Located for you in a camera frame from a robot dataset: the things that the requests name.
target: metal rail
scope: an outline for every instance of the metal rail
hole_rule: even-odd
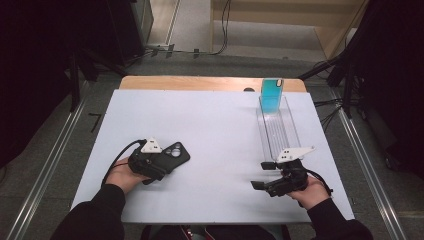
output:
[[[330,91],[333,98],[341,98],[337,89],[330,88]],[[377,207],[384,220],[384,223],[386,224],[391,238],[407,239],[397,217],[396,211],[393,209],[392,203],[384,191],[380,179],[378,178],[370,158],[368,157],[365,147],[359,138],[359,134],[356,131],[353,121],[346,116],[343,109],[339,110],[339,116],[342,120],[343,126],[355,151],[359,165],[362,168],[362,172],[364,173],[365,179],[368,182],[371,193],[374,196]]]
[[[71,136],[75,125],[78,122],[90,88],[90,84],[85,81],[81,88],[81,101],[74,112],[69,114],[40,174],[38,175],[37,180],[35,181],[34,186],[32,187],[30,193],[24,201],[24,204],[21,207],[21,210],[19,211],[19,215],[6,238],[7,240],[23,239],[25,232],[28,229],[28,226],[31,223],[31,220],[37,210],[37,207],[40,204],[44,192],[47,189],[50,179],[54,174],[56,166],[59,163],[63,150],[68,143],[69,137]]]

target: wire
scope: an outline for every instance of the wire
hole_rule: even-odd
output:
[[[103,181],[102,181],[102,186],[103,186],[103,185],[105,185],[106,180],[107,180],[107,177],[109,176],[110,171],[112,171],[112,169],[115,167],[115,163],[116,163],[116,162],[118,161],[118,159],[122,156],[122,154],[124,154],[124,152],[125,152],[125,151],[127,151],[127,150],[128,150],[128,148],[130,148],[132,145],[134,145],[134,144],[136,144],[136,143],[138,143],[138,144],[142,145],[142,144],[144,144],[144,143],[145,143],[145,141],[146,141],[146,140],[137,140],[137,141],[134,141],[134,142],[132,142],[132,143],[128,144],[128,145],[127,145],[124,149],[122,149],[122,151],[118,154],[118,156],[116,156],[115,160],[113,160],[112,164],[110,165],[109,169],[107,170],[107,172],[106,172],[106,174],[105,174],[105,176],[104,176],[104,178],[103,178]]]
[[[311,174],[313,177],[315,177],[316,179],[320,180],[324,184],[324,188],[327,191],[329,196],[331,196],[331,193],[333,192],[333,189],[330,189],[328,184],[325,182],[324,178],[321,177],[321,175],[319,175],[318,173],[316,173],[312,170],[309,170],[307,168],[302,167],[302,168],[285,169],[285,171],[288,171],[288,172],[307,172],[307,173]]]
[[[345,106],[358,106],[361,99],[351,99]],[[315,107],[321,107],[330,104],[343,104],[343,98],[335,98],[327,101],[316,101],[314,102]]]
[[[228,11],[227,11],[227,20],[226,20],[226,24],[225,24],[225,28],[224,28],[224,15],[225,15],[225,10],[228,7]],[[228,0],[227,3],[225,4],[224,10],[222,11],[222,16],[221,16],[221,25],[222,25],[222,32],[224,34],[224,43],[222,44],[221,49],[216,52],[213,53],[211,55],[218,55],[221,54],[222,52],[225,51],[225,49],[227,49],[227,44],[228,44],[228,20],[230,19],[230,11],[231,11],[231,0]]]
[[[325,62],[325,63],[327,63],[327,64],[328,64],[328,61],[319,61],[319,62],[317,62],[317,63],[315,63],[315,64],[314,64],[314,66],[312,67],[312,69],[314,69],[314,68],[315,68],[318,64],[323,63],[323,62]],[[318,74],[315,74],[315,76],[317,76],[317,77],[319,77],[319,78],[321,78],[321,79],[327,80],[327,78],[326,78],[326,77],[322,77],[322,76],[320,76],[320,75],[318,75]]]
[[[210,53],[210,52],[194,52],[194,51],[180,51],[180,50],[161,50],[161,49],[152,49],[152,52],[160,52],[160,53],[192,53],[192,54],[198,54],[198,55],[219,55],[222,52],[227,49],[228,45],[228,21],[230,19],[230,11],[231,11],[231,0],[227,0],[224,6],[224,10],[222,11],[221,16],[221,26],[222,26],[222,32],[224,34],[224,42],[221,46],[221,49],[218,52]]]
[[[325,182],[324,178],[323,178],[323,177],[321,177],[321,175],[319,175],[318,173],[316,173],[316,172],[314,172],[314,171],[312,171],[312,170],[309,170],[309,169],[306,169],[306,168],[305,168],[305,170],[306,170],[306,172],[307,172],[307,173],[311,174],[311,175],[312,175],[312,176],[314,176],[316,179],[320,180],[320,181],[324,184],[324,188],[325,188],[325,190],[327,191],[328,195],[329,195],[329,196],[331,196],[331,193],[333,192],[333,189],[331,189],[331,188],[328,186],[328,184]]]
[[[148,55],[150,55],[150,54],[152,54],[153,53],[153,51],[146,51],[146,52],[144,52],[144,54],[142,55],[142,56],[138,56],[138,57],[136,57],[136,58],[134,58],[133,60],[132,60],[132,62],[130,63],[130,64],[128,64],[127,66],[125,66],[125,68],[124,69],[128,69],[128,68],[130,68],[132,65],[134,65],[138,60],[140,60],[140,59],[142,59],[142,58],[144,58],[144,57],[146,57],[146,56],[148,56]],[[100,73],[106,73],[106,72],[111,72],[112,70],[110,70],[110,69],[105,69],[105,68],[102,68],[101,67],[101,64],[97,64],[97,71],[98,72],[100,72]]]
[[[114,165],[112,168],[116,168],[116,167],[119,167],[119,166],[122,166],[122,165],[127,165],[128,163],[121,163],[121,164],[117,164],[117,165]]]
[[[322,127],[324,128],[324,132],[327,131],[328,126],[330,125],[331,120],[333,120],[334,116],[338,113],[338,111],[342,108],[342,106],[336,107],[330,115],[321,120]]]
[[[364,83],[364,79],[362,77],[355,76],[353,81],[352,92],[359,97],[362,97],[360,89],[362,88],[362,84]]]

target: black equipment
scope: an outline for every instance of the black equipment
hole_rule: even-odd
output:
[[[134,173],[150,178],[149,180],[143,181],[144,185],[148,185],[155,180],[161,181],[166,174],[170,174],[172,170],[190,160],[190,154],[181,142],[176,142],[159,152],[148,152],[143,151],[143,147],[146,145],[147,140],[137,140],[128,144],[128,146],[118,154],[105,174],[102,185],[106,183],[110,171],[112,171],[114,167],[119,166],[115,165],[115,163],[122,154],[136,143],[140,144],[140,146],[136,148],[128,158],[128,166]]]
[[[376,24],[375,22],[378,20],[379,9],[383,7],[384,1],[370,1],[355,35],[352,37],[345,50],[333,59],[325,61],[312,70],[298,76],[299,79],[306,80],[334,66],[327,78],[327,84],[330,87],[336,87],[344,78],[346,79],[342,107],[349,118],[351,118],[350,100],[355,73],[357,72],[361,57],[364,56],[365,51],[368,50],[366,37],[371,36],[375,31],[371,26]]]
[[[261,166],[263,170],[275,170],[277,168],[281,170],[282,177],[275,181],[269,183],[251,181],[255,190],[266,191],[271,197],[281,197],[293,191],[305,190],[308,187],[307,173],[310,173],[324,184],[328,195],[331,196],[331,192],[333,191],[328,187],[327,183],[319,174],[304,168],[299,158],[293,161],[281,163],[262,162]]]
[[[67,53],[44,10],[39,1],[0,4],[0,168],[23,152],[71,90]]]
[[[90,58],[95,54],[121,66],[141,57],[150,32],[150,29],[142,31],[145,8],[150,7],[147,3],[145,0],[78,0],[72,18],[78,46],[89,49],[91,54],[86,54]]]

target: black cable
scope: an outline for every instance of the black cable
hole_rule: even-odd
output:
[[[317,63],[315,63],[314,64],[314,66],[312,67],[312,69],[314,69],[318,64],[320,64],[320,63],[323,63],[323,62],[325,62],[325,63],[328,63],[328,61],[319,61],[319,62],[317,62]],[[320,75],[318,75],[318,74],[315,74],[315,76],[317,76],[317,77],[319,77],[319,78],[321,78],[321,79],[324,79],[324,80],[327,80],[327,78],[326,77],[322,77],[322,76],[320,76]]]
[[[124,154],[124,152],[125,151],[127,151],[128,150],[128,148],[130,148],[132,145],[134,145],[134,144],[136,144],[136,143],[138,143],[138,144],[140,144],[140,145],[142,145],[142,144],[144,144],[145,143],[145,141],[146,140],[137,140],[137,141],[134,141],[134,142],[132,142],[132,143],[130,143],[130,144],[128,144],[128,146],[126,146],[119,154],[118,154],[118,156],[116,156],[116,158],[115,158],[115,160],[113,160],[113,162],[112,162],[112,164],[110,165],[110,167],[109,167],[109,169],[107,170],[107,172],[106,172],[106,174],[105,174],[105,176],[104,176],[104,178],[103,178],[103,181],[102,181],[102,186],[103,185],[105,185],[105,183],[106,183],[106,179],[107,179],[107,177],[109,176],[109,173],[110,173],[110,171],[112,171],[112,169],[115,167],[115,163],[119,160],[119,158],[122,156],[122,154]]]
[[[225,10],[228,7],[228,11],[227,11],[227,20],[226,20],[226,24],[225,24],[225,28],[224,28],[224,15],[225,15]],[[216,53],[212,53],[211,55],[218,55],[221,54],[223,51],[225,51],[225,49],[227,49],[227,44],[228,44],[228,20],[230,19],[230,11],[231,11],[231,0],[228,0],[227,3],[225,3],[225,7],[224,10],[222,11],[222,16],[221,16],[221,25],[222,25],[222,32],[224,34],[224,43],[222,44],[221,49],[216,52]]]
[[[357,106],[359,104],[360,99],[351,99],[349,101],[348,106]],[[327,100],[327,101],[315,101],[314,105],[315,107],[322,107],[325,105],[330,105],[330,104],[343,104],[343,99],[342,98],[336,98],[336,99],[332,99],[332,100]]]
[[[284,169],[287,172],[307,172],[309,174],[311,174],[313,177],[315,177],[316,179],[318,179],[319,181],[321,181],[324,184],[324,188],[327,191],[328,195],[331,196],[331,193],[333,192],[332,189],[330,189],[330,187],[328,186],[328,184],[325,182],[324,178],[321,177],[321,175],[319,175],[318,173],[309,170],[307,168],[290,168],[290,169]]]
[[[116,168],[116,167],[119,167],[119,166],[122,166],[122,165],[127,165],[128,163],[121,163],[121,164],[117,164],[117,165],[114,165],[112,168]]]
[[[322,127],[324,128],[324,132],[327,131],[328,126],[330,125],[331,120],[333,120],[334,116],[338,113],[338,111],[342,108],[342,106],[336,107],[330,115],[321,120]]]
[[[146,57],[146,56],[148,56],[148,55],[150,55],[150,54],[152,54],[152,53],[153,53],[153,51],[147,51],[147,52],[145,52],[142,56],[138,56],[138,57],[134,58],[130,64],[128,64],[127,66],[125,66],[125,68],[124,68],[124,69],[128,69],[128,68],[130,68],[130,67],[131,67],[132,65],[134,65],[134,64],[135,64],[138,60],[140,60],[140,59],[142,59],[143,57]],[[110,69],[104,69],[104,68],[100,67],[99,65],[97,65],[97,66],[96,66],[96,68],[98,69],[97,71],[99,71],[99,73],[106,73],[106,72],[111,72],[111,71],[112,71],[112,70],[110,70]]]
[[[362,88],[363,83],[364,83],[363,78],[361,78],[359,76],[355,76],[354,82],[353,82],[352,92],[359,97],[362,97],[362,94],[360,93],[360,89]]]
[[[329,196],[331,196],[331,193],[333,192],[333,189],[331,189],[331,188],[328,186],[328,184],[325,182],[324,178],[323,178],[323,177],[321,177],[321,175],[319,175],[318,173],[316,173],[316,172],[314,172],[314,171],[312,171],[312,170],[309,170],[309,169],[306,169],[306,168],[305,168],[305,170],[306,170],[306,172],[307,172],[307,173],[311,174],[311,175],[312,175],[312,176],[314,176],[316,179],[320,180],[320,181],[324,184],[324,188],[325,188],[325,190],[327,191],[328,195],[329,195]]]

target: table surface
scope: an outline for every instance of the table surface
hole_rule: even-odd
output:
[[[261,91],[262,78],[197,77],[197,76],[127,76],[119,89],[243,91],[252,88]],[[306,92],[300,79],[284,79],[284,92]]]
[[[170,85],[162,88],[158,82]],[[134,138],[154,136],[161,147],[181,141],[191,159],[162,181],[137,186],[127,196],[122,221],[149,224],[310,222],[306,211],[292,199],[271,198],[250,186],[252,180],[269,182],[279,178],[278,171],[260,168],[263,152],[255,113],[260,82],[261,79],[256,78],[124,78],[109,104],[73,206],[94,196],[114,158],[111,155],[120,152]],[[310,95],[305,92],[303,82],[295,79],[285,81],[285,91],[291,89],[290,83],[302,92],[285,94],[289,105],[294,106],[293,120],[298,124],[302,146],[317,148],[308,154],[304,166],[326,179],[335,189],[336,205],[347,219],[352,219],[352,209]],[[216,91],[207,91],[207,85]],[[240,92],[246,87],[257,92]],[[179,91],[163,91],[164,88]]]

